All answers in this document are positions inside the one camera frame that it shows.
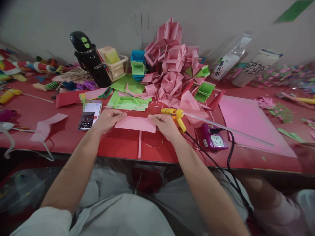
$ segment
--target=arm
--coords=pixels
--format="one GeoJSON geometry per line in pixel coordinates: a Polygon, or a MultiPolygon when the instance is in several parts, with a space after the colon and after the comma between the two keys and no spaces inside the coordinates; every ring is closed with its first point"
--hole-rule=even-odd
{"type": "Polygon", "coordinates": [[[249,235],[232,200],[179,133],[169,115],[149,116],[175,149],[199,211],[215,235],[249,235]]]}
{"type": "Polygon", "coordinates": [[[75,213],[90,179],[101,136],[126,116],[114,109],[102,112],[52,183],[40,208],[53,207],[68,210],[72,215],[75,213]]]}

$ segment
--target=plastic bottle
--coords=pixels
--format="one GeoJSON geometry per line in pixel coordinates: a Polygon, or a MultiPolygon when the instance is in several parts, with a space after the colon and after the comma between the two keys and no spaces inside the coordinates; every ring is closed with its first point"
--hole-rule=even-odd
{"type": "Polygon", "coordinates": [[[244,55],[246,45],[252,40],[251,34],[251,31],[245,31],[245,33],[243,33],[242,37],[235,43],[232,49],[221,58],[211,73],[212,81],[221,80],[244,55]]]}

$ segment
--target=yellow paper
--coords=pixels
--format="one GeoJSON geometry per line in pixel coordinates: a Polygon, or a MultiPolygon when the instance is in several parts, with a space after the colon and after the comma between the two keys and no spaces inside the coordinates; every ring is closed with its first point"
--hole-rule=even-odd
{"type": "Polygon", "coordinates": [[[12,77],[16,78],[18,81],[21,81],[21,82],[27,81],[27,79],[21,74],[15,74],[15,75],[12,75],[12,77]]]}

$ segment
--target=red tablecloth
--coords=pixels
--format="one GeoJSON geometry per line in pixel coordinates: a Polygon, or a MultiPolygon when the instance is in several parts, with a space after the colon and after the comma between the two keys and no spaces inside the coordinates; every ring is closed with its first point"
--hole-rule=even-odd
{"type": "MultiPolygon", "coordinates": [[[[50,96],[55,93],[54,91],[44,92],[36,90],[32,86],[34,83],[36,83],[36,79],[31,79],[27,82],[17,81],[12,83],[10,86],[15,89],[20,89],[24,93],[46,99],[50,99],[50,96]]],[[[274,99],[275,103],[281,102],[294,112],[293,123],[282,124],[277,118],[270,118],[275,127],[280,127],[288,132],[295,132],[302,139],[309,142],[314,142],[314,140],[309,135],[309,131],[312,130],[301,121],[302,118],[313,118],[314,112],[290,102],[285,102],[281,99],[275,98],[274,95],[279,89],[271,88],[268,90],[262,90],[248,86],[244,88],[236,88],[233,85],[223,83],[219,84],[217,87],[226,89],[226,95],[249,99],[256,98],[257,96],[267,96],[268,94],[274,99]]],[[[109,98],[104,99],[103,105],[105,106],[108,101],[109,98]]],[[[49,103],[26,95],[20,95],[15,96],[13,99],[7,102],[3,109],[17,111],[18,115],[12,119],[11,122],[20,126],[28,127],[30,130],[36,129],[38,121],[50,118],[56,113],[68,115],[68,118],[52,127],[51,134],[49,135],[49,139],[46,141],[46,144],[51,152],[72,153],[76,145],[85,134],[85,132],[77,130],[81,115],[81,107],[73,104],[62,108],[56,108],[55,105],[55,103],[49,103]]],[[[148,114],[159,113],[160,109],[161,106],[154,102],[149,106],[149,108],[147,108],[145,112],[130,111],[128,112],[128,115],[147,117],[148,114]]],[[[217,108],[215,112],[212,112],[212,114],[214,116],[215,122],[225,125],[222,113],[219,108],[217,108]]],[[[188,121],[185,117],[183,118],[183,121],[187,126],[187,131],[193,137],[195,137],[193,126],[188,125],[188,121]]],[[[201,134],[199,130],[200,125],[201,124],[195,125],[195,127],[199,141],[201,143],[201,134]]],[[[45,151],[45,148],[41,142],[33,142],[30,140],[30,137],[33,135],[32,133],[10,131],[10,134],[16,142],[15,148],[45,151]]],[[[228,141],[227,132],[224,131],[222,134],[228,145],[231,146],[231,142],[228,141]]],[[[288,137],[284,137],[284,139],[291,146],[297,144],[296,141],[288,137]]],[[[104,157],[138,160],[138,142],[139,131],[113,128],[102,138],[98,155],[104,157]]],[[[162,134],[159,131],[157,131],[155,134],[142,132],[141,160],[150,162],[177,163],[178,159],[171,143],[165,138],[163,138],[162,145],[161,143],[162,134]]],[[[9,146],[10,143],[8,139],[3,134],[0,134],[0,147],[8,148],[9,146]]],[[[226,167],[226,160],[229,151],[230,150],[228,149],[220,151],[216,154],[209,154],[220,166],[226,167]]],[[[214,166],[214,164],[208,159],[206,155],[202,154],[200,151],[197,151],[197,153],[208,166],[214,166]]],[[[237,145],[235,145],[231,160],[231,167],[241,169],[263,169],[315,174],[315,164],[310,163],[309,160],[305,160],[303,157],[286,157],[254,149],[238,147],[237,145]]]]}

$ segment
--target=hand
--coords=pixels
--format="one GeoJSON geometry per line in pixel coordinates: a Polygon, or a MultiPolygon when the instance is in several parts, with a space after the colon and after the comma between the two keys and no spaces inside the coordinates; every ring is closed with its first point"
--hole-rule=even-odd
{"type": "Polygon", "coordinates": [[[126,116],[127,113],[116,109],[104,109],[90,130],[105,134],[116,124],[116,122],[126,118],[126,116]]]}
{"type": "Polygon", "coordinates": [[[159,128],[161,133],[171,143],[176,141],[179,137],[182,137],[175,122],[173,121],[170,115],[164,114],[149,115],[148,118],[153,124],[155,124],[159,128]]]}

